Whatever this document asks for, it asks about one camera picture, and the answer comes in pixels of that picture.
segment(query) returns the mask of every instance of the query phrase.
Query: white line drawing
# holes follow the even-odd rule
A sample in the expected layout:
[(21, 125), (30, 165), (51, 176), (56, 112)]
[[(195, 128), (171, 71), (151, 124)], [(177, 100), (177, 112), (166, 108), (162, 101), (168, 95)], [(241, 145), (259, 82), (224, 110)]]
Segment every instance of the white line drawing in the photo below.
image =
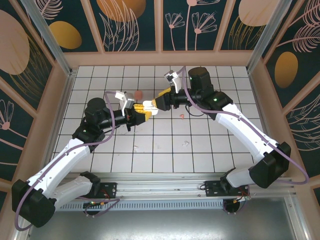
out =
[(277, 47), (280, 47), (288, 43), (292, 43), (293, 49), (296, 52), (311, 53), (312, 49), (315, 49), (318, 46), (318, 44), (320, 44), (320, 25), (305, 25), (301, 27), (296, 32), (292, 40), (282, 42)]
[(185, 25), (185, 50), (188, 51), (188, 29), (189, 29), (189, 16), (191, 7), (198, 5), (210, 5), (217, 4), (220, 0), (186, 0), (186, 3), (189, 5), (188, 12), (186, 15), (186, 25)]
[(172, 29), (183, 27), (186, 23), (185, 23), (185, 21), (183, 21), (183, 17), (181, 16), (181, 12), (179, 14), (173, 13), (172, 16), (171, 16), (171, 13), (167, 13), (165, 15), (165, 20), (168, 23), (168, 26), (170, 28), (172, 47), (173, 47), (173, 50), (175, 51), (176, 48), (175, 48), (175, 43), (174, 43), (174, 37), (172, 35)]
[(8, 162), (1, 162), (1, 161), (0, 161), (0, 164), (2, 164), (2, 165), (10, 165), (10, 166), (17, 166), (18, 165), (18, 163), (8, 163)]
[(287, 120), (300, 151), (320, 149), (320, 95), (309, 104), (294, 108)]
[(294, 20), (289, 25), (289, 27), (291, 27), (293, 24), (295, 24), (301, 18), (303, 18), (303, 21), (309, 27), (313, 27), (314, 25), (318, 25), (320, 22), (319, 11), (320, 11), (320, 0), (309, 0), (304, 8), (304, 13), (300, 17), (298, 17), (296, 20)]
[[(18, 135), (24, 139), (27, 139), (26, 136), (14, 131), (10, 128), (10, 122), (11, 122), (12, 116), (14, 114), (14, 109), (15, 109), (15, 105), (11, 101), (8, 101), (8, 103), (6, 105), (6, 103), (3, 99), (0, 100), (0, 130), (4, 130), (4, 131), (9, 130), (16, 135)], [(7, 144), (13, 148), (23, 150), (23, 147), (20, 147), (16, 144), (8, 142), (4, 139), (0, 138), (0, 142)]]
[(305, 26), (296, 32), (293, 39), (282, 42), (276, 47), (292, 43), (295, 52), (311, 53), (320, 44), (320, 0), (309, 0), (304, 8), (304, 14), (293, 21), (290, 26), (301, 18)]
[(61, 0), (35, 0), (36, 5), (44, 19), (54, 20), (62, 10)]
[(112, 16), (110, 18), (116, 21), (109, 17), (105, 18), (99, 13), (104, 25), (103, 46), (108, 52), (127, 52), (132, 51), (132, 48), (135, 51), (139, 45), (139, 25), (135, 13), (127, 8), (124, 1), (122, 1), (124, 14), (115, 0), (110, 2), (114, 12), (105, 0), (101, 1), (102, 7), (107, 15)]
[(214, 24), (216, 19), (214, 13), (203, 13), (199, 18), (199, 12), (192, 14), (192, 24), (195, 32), (194, 50), (197, 50), (197, 37), (198, 34), (210, 33), (217, 30), (217, 25)]

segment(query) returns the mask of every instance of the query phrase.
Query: black cable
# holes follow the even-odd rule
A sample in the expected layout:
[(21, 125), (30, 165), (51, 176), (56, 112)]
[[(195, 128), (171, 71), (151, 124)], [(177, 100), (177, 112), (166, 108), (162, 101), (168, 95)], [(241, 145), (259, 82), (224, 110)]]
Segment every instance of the black cable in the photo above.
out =
[(112, 131), (112, 129), (111, 130), (108, 130), (108, 131), (104, 131), (103, 133), (104, 134), (107, 134), (107, 133), (110, 133)]
[(188, 113), (188, 114), (190, 114), (191, 116), (194, 116), (194, 117), (201, 117), (201, 116), (203, 116), (203, 115), (204, 115), (204, 113), (202, 113), (201, 115), (193, 115), (192, 113), (190, 113), (190, 111), (188, 110), (187, 106), (188, 106), (188, 105), (184, 105), (185, 110), (186, 110), (186, 111), (187, 111), (187, 113)]

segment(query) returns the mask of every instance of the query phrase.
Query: dark green wallpaper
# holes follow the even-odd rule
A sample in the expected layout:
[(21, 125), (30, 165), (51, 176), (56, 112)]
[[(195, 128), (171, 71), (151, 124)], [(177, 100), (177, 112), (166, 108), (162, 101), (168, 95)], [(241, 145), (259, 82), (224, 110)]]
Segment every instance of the dark green wallpaper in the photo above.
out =
[(314, 195), (316, 200), (318, 201), (319, 207), (320, 207), (320, 187), (313, 189)]
[(193, 6), (185, 0), (164, 0), (163, 50), (213, 50), (226, 2), (198, 1)]
[(0, 2), (0, 77), (37, 109), (52, 65), (8, 0)]
[(320, 175), (320, 85), (286, 119), (309, 177)]
[(90, 0), (90, 4), (106, 52), (156, 50), (154, 0)]
[(0, 90), (0, 178), (11, 181), (33, 118)]
[(35, 3), (64, 53), (98, 51), (80, 0)]
[(320, 2), (306, 0), (266, 63), (283, 107), (320, 71), (319, 44)]
[(275, 38), (277, 37), (277, 35), (279, 34), (281, 28), (283, 27), (283, 25), (285, 24), (287, 18), (289, 17), (292, 9), (294, 8), (294, 6), (296, 5), (297, 0), (292, 0), (290, 7), (288, 9), (288, 11), (286, 12), (286, 14), (284, 15), (284, 17), (282, 18), (282, 21), (280, 23), (280, 25), (278, 26), (277, 30), (275, 31), (275, 33), (273, 34), (269, 44), (266, 46), (264, 52), (262, 53), (262, 57), (264, 58), (266, 56), (266, 54), (268, 53), (271, 45), (274, 43)]
[(1, 212), (2, 206), (4, 205), (6, 196), (7, 196), (6, 192), (0, 191), (0, 212)]
[(236, 0), (221, 50), (253, 50), (276, 3), (270, 0)]

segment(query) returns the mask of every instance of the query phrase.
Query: metal frame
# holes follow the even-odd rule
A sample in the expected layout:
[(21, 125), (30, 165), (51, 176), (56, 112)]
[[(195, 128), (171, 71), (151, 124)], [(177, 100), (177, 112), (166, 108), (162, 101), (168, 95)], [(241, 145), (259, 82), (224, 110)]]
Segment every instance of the metal frame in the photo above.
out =
[(26, 12), (29, 14), (30, 18), (32, 19), (37, 30), (40, 32), (41, 36), (47, 43), (48, 47), (50, 48), (57, 62), (60, 64), (65, 74), (69, 76), (71, 74), (71, 68), (69, 67), (69, 64), (65, 58), (65, 55), (62, 52), (60, 46), (58, 45), (55, 37), (50, 31), (47, 22), (42, 17), (41, 12), (39, 11), (38, 6), (36, 5), (36, 1), (30, 1), (30, 0), (20, 0), (20, 1), (23, 4)]
[(272, 16), (268, 24), (265, 26), (254, 50), (251, 55), (251, 58), (247, 64), (247, 72), (250, 75), (252, 71), (255, 69), (257, 63), (259, 62), (263, 52), (265, 51), (266, 47), (268, 46), (270, 40), (274, 36), (275, 32), (277, 31), (281, 21), (284, 17), (284, 13), (289, 9), (292, 0), (281, 0), (279, 1), (278, 5), (276, 6)]
[[(61, 182), (67, 183), (79, 174), (70, 173)], [(219, 181), (219, 173), (102, 173), (96, 174), (102, 183), (118, 183), (117, 197), (121, 200), (190, 200), (208, 199), (200, 190), (205, 181)], [(295, 195), (293, 185), (273, 183), (268, 189), (250, 186), (252, 198), (284, 198)], [(211, 199), (232, 199), (217, 196)]]

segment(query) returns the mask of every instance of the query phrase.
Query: grid floor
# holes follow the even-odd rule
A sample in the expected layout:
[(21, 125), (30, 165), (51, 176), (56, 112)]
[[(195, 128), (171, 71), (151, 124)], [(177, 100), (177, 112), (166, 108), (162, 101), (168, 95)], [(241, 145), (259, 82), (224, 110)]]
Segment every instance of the grid floor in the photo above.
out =
[[(225, 92), (243, 114), (262, 130), (255, 98), (244, 66), (203, 66), (216, 90)], [(55, 157), (68, 143), (84, 116), (86, 103), (102, 98), (105, 90), (134, 93), (142, 90), (151, 100), (169, 87), (163, 77), (181, 66), (80, 66), (54, 148)], [(113, 110), (119, 100), (111, 97)], [(194, 115), (201, 114), (194, 107)], [(184, 106), (159, 111), (147, 122), (131, 128), (119, 127), (110, 141), (99, 145), (72, 172), (80, 173), (224, 173), (231, 168), (252, 165), (243, 144), (207, 115), (189, 115)]]

